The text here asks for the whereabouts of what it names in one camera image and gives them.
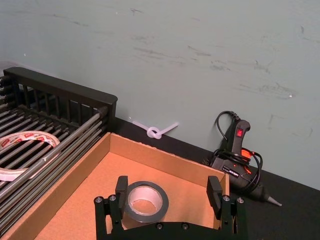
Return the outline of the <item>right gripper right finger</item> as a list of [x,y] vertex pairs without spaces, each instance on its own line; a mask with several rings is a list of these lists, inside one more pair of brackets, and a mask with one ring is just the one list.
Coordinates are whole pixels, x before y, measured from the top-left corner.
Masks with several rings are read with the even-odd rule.
[[243,198],[231,199],[230,196],[223,194],[216,176],[208,177],[206,193],[214,216],[219,221],[219,227],[213,230],[213,235],[246,236],[248,225]]

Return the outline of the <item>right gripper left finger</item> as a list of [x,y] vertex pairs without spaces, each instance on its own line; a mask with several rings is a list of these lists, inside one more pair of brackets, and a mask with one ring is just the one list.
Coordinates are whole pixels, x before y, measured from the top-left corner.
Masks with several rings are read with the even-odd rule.
[[108,198],[97,196],[94,199],[95,232],[97,240],[111,239],[112,234],[107,233],[107,216],[111,218],[111,232],[115,232],[115,235],[118,235],[124,231],[122,219],[128,199],[128,186],[128,176],[119,176],[114,194],[111,194]]

